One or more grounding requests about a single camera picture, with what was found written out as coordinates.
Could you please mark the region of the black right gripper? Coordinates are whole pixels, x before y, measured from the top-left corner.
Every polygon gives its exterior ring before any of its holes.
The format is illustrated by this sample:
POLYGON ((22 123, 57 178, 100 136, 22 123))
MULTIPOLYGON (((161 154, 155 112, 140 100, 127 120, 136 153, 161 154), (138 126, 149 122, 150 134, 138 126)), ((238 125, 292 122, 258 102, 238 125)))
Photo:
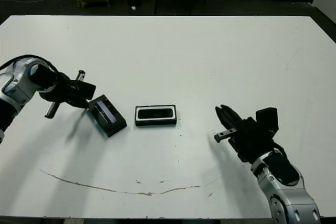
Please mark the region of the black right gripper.
POLYGON ((242 119, 231 107, 221 105, 215 107, 219 121, 226 129, 217 133, 217 143, 228 139, 243 163, 254 163, 262 155, 274 150, 272 134, 253 118, 242 119))

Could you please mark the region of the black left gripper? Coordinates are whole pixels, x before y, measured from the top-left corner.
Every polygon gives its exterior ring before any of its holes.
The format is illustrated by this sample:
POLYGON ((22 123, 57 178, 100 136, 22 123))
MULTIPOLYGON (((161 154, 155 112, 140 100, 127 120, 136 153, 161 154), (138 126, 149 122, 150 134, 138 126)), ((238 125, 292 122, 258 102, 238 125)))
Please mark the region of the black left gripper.
POLYGON ((75 108, 87 109, 89 107, 88 101, 80 95, 79 82, 84 79, 85 74, 83 70, 79 70, 76 79, 71 80, 66 74, 60 72, 59 80, 51 91, 39 92, 42 99, 51 102, 51 106, 45 115, 46 118, 52 119, 63 102, 75 108))

